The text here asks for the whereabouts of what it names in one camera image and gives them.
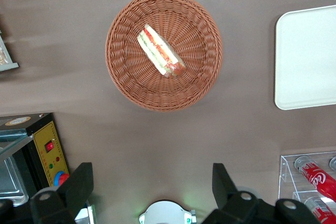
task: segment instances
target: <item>red soda can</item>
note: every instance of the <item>red soda can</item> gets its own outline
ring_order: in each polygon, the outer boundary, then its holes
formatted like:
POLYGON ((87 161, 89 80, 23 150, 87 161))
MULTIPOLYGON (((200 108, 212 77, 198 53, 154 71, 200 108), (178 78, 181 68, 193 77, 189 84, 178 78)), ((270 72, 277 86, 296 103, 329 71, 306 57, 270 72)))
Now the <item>red soda can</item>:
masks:
POLYGON ((322 170, 309 156, 295 160, 294 166, 317 191, 336 202, 336 180, 322 170))
POLYGON ((304 203, 322 224, 336 223, 336 216, 319 197, 311 197, 304 203))

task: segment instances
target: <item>red switch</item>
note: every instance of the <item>red switch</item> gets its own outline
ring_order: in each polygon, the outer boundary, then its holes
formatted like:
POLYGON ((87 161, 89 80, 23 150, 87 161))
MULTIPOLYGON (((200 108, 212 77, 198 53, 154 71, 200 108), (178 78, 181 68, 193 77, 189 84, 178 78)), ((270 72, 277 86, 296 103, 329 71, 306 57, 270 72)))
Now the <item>red switch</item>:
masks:
POLYGON ((49 141, 46 145, 45 145, 46 151, 47 153, 50 152, 53 148, 54 148, 54 144, 52 143, 52 141, 49 141))

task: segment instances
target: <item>white plastic tray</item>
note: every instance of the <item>white plastic tray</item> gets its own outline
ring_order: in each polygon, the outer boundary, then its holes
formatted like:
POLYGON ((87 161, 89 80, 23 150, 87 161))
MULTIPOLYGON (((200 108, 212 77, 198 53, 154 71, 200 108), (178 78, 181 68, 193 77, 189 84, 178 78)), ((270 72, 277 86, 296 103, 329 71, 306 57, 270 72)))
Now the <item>white plastic tray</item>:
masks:
POLYGON ((276 26, 275 104, 336 104, 336 5, 288 12, 276 26))

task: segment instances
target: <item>sticker label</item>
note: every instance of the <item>sticker label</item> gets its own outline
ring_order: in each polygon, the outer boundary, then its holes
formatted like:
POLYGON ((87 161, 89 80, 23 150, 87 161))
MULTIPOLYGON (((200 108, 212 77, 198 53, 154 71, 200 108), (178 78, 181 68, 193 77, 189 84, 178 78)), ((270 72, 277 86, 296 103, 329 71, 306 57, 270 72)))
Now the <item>sticker label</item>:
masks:
POLYGON ((17 124, 21 124, 21 123, 27 122, 30 119, 31 119, 30 116, 25 116, 24 118, 16 118, 16 119, 13 119, 13 120, 7 122, 5 125, 6 126, 13 126, 13 125, 17 125, 17 124))

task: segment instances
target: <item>wicker basket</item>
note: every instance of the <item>wicker basket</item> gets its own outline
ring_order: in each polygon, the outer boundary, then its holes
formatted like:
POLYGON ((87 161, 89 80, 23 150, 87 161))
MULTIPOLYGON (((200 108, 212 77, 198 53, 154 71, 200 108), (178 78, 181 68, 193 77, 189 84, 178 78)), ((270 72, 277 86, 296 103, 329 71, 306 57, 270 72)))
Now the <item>wicker basket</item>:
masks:
POLYGON ((194 0, 133 0, 114 19, 106 40, 106 64, 117 88, 149 110, 174 111, 200 100, 222 64, 222 40, 209 13, 194 0), (141 49, 145 24, 175 49, 187 69, 166 78, 141 49))

